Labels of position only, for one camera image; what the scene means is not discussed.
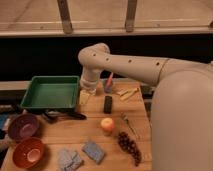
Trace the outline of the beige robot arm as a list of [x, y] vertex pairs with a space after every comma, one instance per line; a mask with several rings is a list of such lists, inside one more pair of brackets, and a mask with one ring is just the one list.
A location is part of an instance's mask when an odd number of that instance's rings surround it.
[[82, 49], [78, 59], [86, 90], [96, 89], [104, 70], [155, 88], [153, 171], [213, 171], [213, 62], [112, 55], [104, 43]]

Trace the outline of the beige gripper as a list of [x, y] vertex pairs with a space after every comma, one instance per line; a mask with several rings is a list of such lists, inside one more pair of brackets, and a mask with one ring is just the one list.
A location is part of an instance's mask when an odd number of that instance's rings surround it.
[[91, 96], [90, 92], [96, 91], [99, 79], [100, 79], [100, 72], [98, 70], [84, 69], [82, 71], [81, 78], [80, 78], [80, 86], [84, 90], [80, 91], [80, 96], [79, 96], [79, 104], [81, 106], [87, 104]]

